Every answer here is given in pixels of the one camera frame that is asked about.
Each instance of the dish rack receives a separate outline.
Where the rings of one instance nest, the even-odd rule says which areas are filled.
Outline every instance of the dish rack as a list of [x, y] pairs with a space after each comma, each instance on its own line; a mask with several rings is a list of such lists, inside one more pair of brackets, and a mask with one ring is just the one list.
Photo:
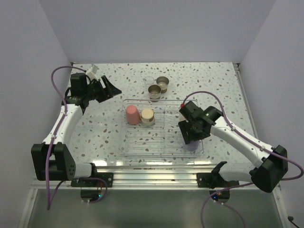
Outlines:
[[[145, 108], [154, 111], [155, 124], [151, 127], [130, 125], [126, 120], [125, 111], [129, 105], [137, 107], [139, 112]], [[183, 149], [183, 137], [178, 126], [181, 100], [123, 100], [121, 111], [121, 135], [119, 153], [125, 156], [161, 157], [161, 158], [194, 158], [203, 154], [203, 143], [200, 141], [195, 151]]]

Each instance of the gray wall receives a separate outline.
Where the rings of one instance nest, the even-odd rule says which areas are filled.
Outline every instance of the gray wall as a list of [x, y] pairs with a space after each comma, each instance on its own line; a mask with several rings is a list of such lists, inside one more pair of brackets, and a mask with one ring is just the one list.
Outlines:
[[[259, 137], [304, 166], [304, 1], [277, 0], [241, 63]], [[289, 166], [287, 176], [298, 174]], [[281, 182], [288, 213], [304, 226], [303, 178]]]
[[[34, 174], [31, 146], [59, 113], [50, 74], [69, 61], [37, 0], [2, 1], [0, 31], [0, 227], [13, 228]], [[56, 75], [62, 89], [67, 73]]]
[[40, 0], [75, 62], [239, 63], [275, 0]]

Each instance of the metal cup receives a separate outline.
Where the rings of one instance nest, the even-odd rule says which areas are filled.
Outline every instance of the metal cup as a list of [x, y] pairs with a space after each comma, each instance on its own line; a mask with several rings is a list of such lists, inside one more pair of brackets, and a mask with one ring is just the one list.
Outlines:
[[151, 100], [160, 99], [162, 89], [159, 85], [151, 85], [148, 88], [149, 96]]
[[162, 94], [166, 93], [168, 89], [169, 79], [164, 76], [158, 77], [156, 79], [156, 84], [158, 84], [161, 87]]

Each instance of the terrazzo tabletop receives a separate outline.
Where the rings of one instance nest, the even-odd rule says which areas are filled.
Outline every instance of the terrazzo tabletop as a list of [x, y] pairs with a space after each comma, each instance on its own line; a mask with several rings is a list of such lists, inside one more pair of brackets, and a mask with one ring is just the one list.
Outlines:
[[[96, 64], [97, 77], [106, 75], [109, 81], [122, 90], [121, 95], [98, 103], [91, 101], [85, 114], [75, 127], [69, 150], [76, 163], [93, 162], [96, 166], [132, 165], [192, 165], [248, 163], [248, 159], [222, 139], [210, 136], [203, 140], [204, 151], [201, 156], [185, 157], [128, 157], [121, 155], [122, 110], [125, 99], [149, 99], [143, 79], [152, 76], [166, 76], [170, 83], [168, 91], [161, 95], [163, 100], [180, 100], [197, 91], [214, 93], [222, 101], [229, 119], [243, 130], [253, 135], [252, 126], [246, 110], [238, 78], [232, 63], [129, 63]], [[90, 64], [74, 64], [88, 69]], [[202, 109], [212, 105], [220, 109], [217, 101], [210, 95], [197, 94], [190, 99], [197, 100]]]

